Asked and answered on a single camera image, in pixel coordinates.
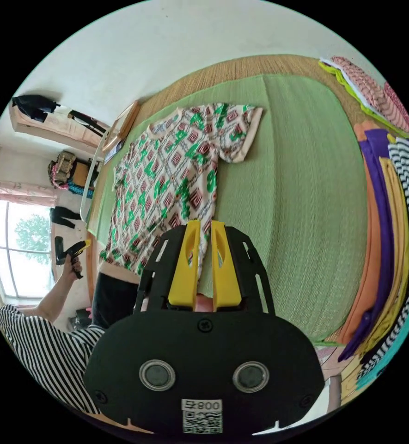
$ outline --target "black and white striped shirt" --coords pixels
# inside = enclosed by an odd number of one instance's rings
[[[21,364],[52,396],[85,413],[99,414],[84,386],[87,362],[104,330],[89,326],[65,333],[39,316],[24,316],[15,306],[0,309],[0,327]]]

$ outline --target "purple shirt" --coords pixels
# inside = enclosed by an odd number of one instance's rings
[[[388,133],[384,129],[373,129],[371,131],[365,131],[365,134],[367,140],[359,142],[359,144],[374,187],[378,216],[380,218],[380,277],[375,305],[364,312],[357,330],[339,356],[338,362],[353,356],[359,345],[371,332],[391,292],[394,275],[394,234],[392,230],[391,208],[389,206],[385,177],[381,169],[380,161],[378,160],[379,157],[389,158]]]

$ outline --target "patterned shirt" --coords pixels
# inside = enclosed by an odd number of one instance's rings
[[[0,328],[21,364],[59,401],[84,413],[101,413],[85,388],[87,362],[104,330],[89,326],[65,333],[40,316],[24,316],[13,305],[0,309]]]
[[[161,235],[201,221],[198,276],[217,199],[218,159],[242,162],[262,108],[216,103],[176,109],[149,125],[114,169],[115,207],[100,258],[140,275]]]

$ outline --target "qr code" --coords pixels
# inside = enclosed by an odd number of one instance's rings
[[[184,412],[184,433],[222,433],[223,412]]]

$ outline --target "window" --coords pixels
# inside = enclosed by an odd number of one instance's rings
[[[38,303],[55,280],[48,207],[0,201],[0,283],[4,302]]]

